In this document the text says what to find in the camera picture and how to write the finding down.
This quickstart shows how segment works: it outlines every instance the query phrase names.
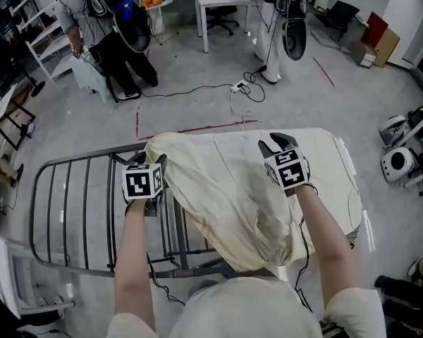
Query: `white shirt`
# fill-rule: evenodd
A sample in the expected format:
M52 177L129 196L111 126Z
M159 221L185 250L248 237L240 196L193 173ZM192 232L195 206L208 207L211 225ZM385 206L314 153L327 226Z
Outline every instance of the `white shirt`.
M324 320L350 338L384 338L381 299L375 290L351 288L335 295ZM157 338L136 315L116 315L107 338ZM240 277L206 288L186 304L169 338L315 338L323 337L316 317L280 280Z

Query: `person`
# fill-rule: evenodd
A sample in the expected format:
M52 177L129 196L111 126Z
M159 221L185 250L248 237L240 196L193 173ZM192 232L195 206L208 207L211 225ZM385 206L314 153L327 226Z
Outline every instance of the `person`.
M379 294L360 287L357 262L338 223L314 187L301 185L294 191L317 254L326 323L344 329L349 337L385 337ZM272 277L237 277L206 285L189 298L170 338L323 337L319 321L299 302L287 282ZM147 267L145 200L135 200L126 210L115 269L115 316L107 337L156 336Z
M12 169L9 163L0 157L0 182L8 185L9 187L16 187L17 182L20 180L23 172L23 164L17 170Z
M413 279L423 280L422 258L412 264L408 271L408 275L413 277ZM384 294L406 301L413 306L406 306L392 299L387 299L382 305L385 316L416 329L423 328L422 287L411 282L406 282L405 280L397 280L385 275L377 277L374 286L380 288Z
M18 319L0 299L0 338L22 337L17 329L25 325L48 325L58 320L57 311L22 315Z
M143 53L130 49L113 30L112 19L88 16L85 0L57 0L54 8L63 32L68 35L73 52L79 56L83 51L83 41L99 67L117 81L126 98L138 98L141 89L133 81L125 62L147 84L158 85L157 72Z
M255 56L266 66L266 70L261 72L262 77L274 85L279 77L279 61L287 59L281 29L286 19L275 9L274 0L264 0L262 9L260 10L257 5L257 10L260 13L260 24Z

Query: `metal bed frame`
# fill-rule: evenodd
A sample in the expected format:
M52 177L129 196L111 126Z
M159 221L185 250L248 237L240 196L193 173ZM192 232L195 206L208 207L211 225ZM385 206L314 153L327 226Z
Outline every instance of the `metal bed frame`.
M116 164L121 165L132 165L134 163L135 156L138 152L142 151L145 147L145 143L132 144L126 146L120 146L112 149L105 149L100 151L93 151L86 154L80 154L77 156L71 156L70 158L56 159L48 161L45 163L37 172L35 181L32 187L31 201L30 201L30 248L35 256L35 259L50 268L56 268L59 270L64 270L72 273L82 273L88 275L102 276L102 277L113 277L114 276L114 267L116 266L116 226L115 226L115 204L114 204L114 195L115 195L115 178L116 178ZM125 153L134 153L132 158L125 160L119 154ZM108 157L108 172L106 176L106 244L108 257L106 266L107 269L98 270L91 269L90 262L88 261L88 244L87 244L87 191L88 191L88 179L90 175L90 164L93 159ZM68 219L67 206L68 206L68 191L69 191L69 179L71 176L71 166L72 163L78 161L86 161L85 169L85 180L83 187L83 196L82 196L82 249L83 249L83 260L84 266L73 266L68 254L68 245L67 245L67 224ZM57 166L67 164L67 175L66 175L66 188L63 198L63 246L62 246L62 256L63 264L56 263L52 259L51 252L51 200L52 200L52 191L54 186L54 176L55 169ZM39 178L41 174L46 170L51 168L51 179L49 186L49 197L47 202L47 236L46 245L47 245L47 259L41 257L41 253L36 250L35 245L35 202L36 202L36 193ZM203 249L190 249L190 241L188 239L188 229L185 219L185 210L180 207L180 204L172 198L173 203L173 218L175 223L176 235L171 235L171 229L169 223L169 213L168 213L168 194L163 194L163 198L157 201L157 217L159 219L159 232L161 235L161 245L163 249L163 256L160 258L150 259L152 265L160 262L170 262L173 265L173 268L170 270L154 270L154 274L157 278L178 278L178 277L197 277L201 275L210 275L217 273L226 273L232 271L230 266L224 262L222 258L215 258L205 263L190 266L188 257L191 255L205 254L209 252L214 252L215 249L208 245L206 239L204 239L204 248ZM171 237L176 239L176 242L171 241Z

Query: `gray shirt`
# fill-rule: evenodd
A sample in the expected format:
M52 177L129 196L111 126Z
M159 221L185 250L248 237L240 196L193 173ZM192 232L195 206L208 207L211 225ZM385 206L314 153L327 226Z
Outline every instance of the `gray shirt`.
M67 33L78 27L88 48L100 43L105 36L113 32L112 19L88 16L85 0L58 0L54 10L63 32Z

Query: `orange object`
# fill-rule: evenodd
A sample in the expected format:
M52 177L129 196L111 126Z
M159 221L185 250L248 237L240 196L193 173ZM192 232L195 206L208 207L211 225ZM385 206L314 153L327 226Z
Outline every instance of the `orange object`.
M150 8L152 6L161 4L163 1L165 0L143 0L141 6L144 6L145 8Z

